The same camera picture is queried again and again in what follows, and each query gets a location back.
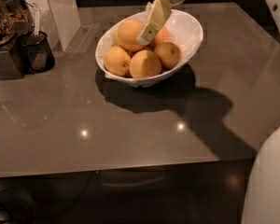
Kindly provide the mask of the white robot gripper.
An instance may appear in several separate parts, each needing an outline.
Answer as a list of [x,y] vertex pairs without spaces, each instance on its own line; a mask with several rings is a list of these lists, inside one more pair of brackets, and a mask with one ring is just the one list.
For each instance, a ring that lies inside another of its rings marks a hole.
[[165,25],[172,14],[172,5],[177,6],[186,0],[154,0],[148,3],[143,25],[136,38],[138,44],[148,45]]

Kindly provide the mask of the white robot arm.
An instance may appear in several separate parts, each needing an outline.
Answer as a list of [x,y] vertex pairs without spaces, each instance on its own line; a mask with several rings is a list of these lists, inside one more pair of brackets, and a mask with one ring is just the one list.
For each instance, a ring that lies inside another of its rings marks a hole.
[[[149,44],[169,20],[172,7],[186,0],[154,0],[147,4],[137,42]],[[280,33],[280,0],[265,0]],[[241,224],[280,224],[280,127],[260,149],[248,180]]]

